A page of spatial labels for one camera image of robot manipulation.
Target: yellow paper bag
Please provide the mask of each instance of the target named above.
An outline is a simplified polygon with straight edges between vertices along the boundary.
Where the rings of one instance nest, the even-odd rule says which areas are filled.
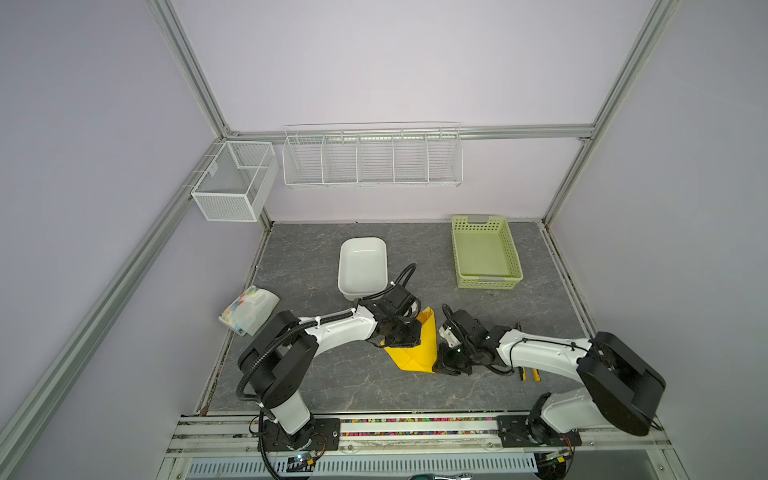
[[[435,312],[426,308],[417,318],[422,323],[422,344],[409,349],[388,347],[385,350],[401,370],[432,373],[432,366],[437,361]]]

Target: white mesh basket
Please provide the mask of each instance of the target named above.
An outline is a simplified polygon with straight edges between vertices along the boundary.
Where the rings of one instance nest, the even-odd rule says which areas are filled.
[[[208,220],[256,222],[278,170],[270,142],[226,141],[192,197]]]
[[[291,188],[459,185],[458,129],[386,134],[294,134],[283,149]]]

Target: white bag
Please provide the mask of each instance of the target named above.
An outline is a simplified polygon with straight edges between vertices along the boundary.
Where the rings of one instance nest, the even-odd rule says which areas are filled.
[[[280,301],[277,295],[251,285],[219,316],[219,320],[237,335],[253,335],[272,314]]]

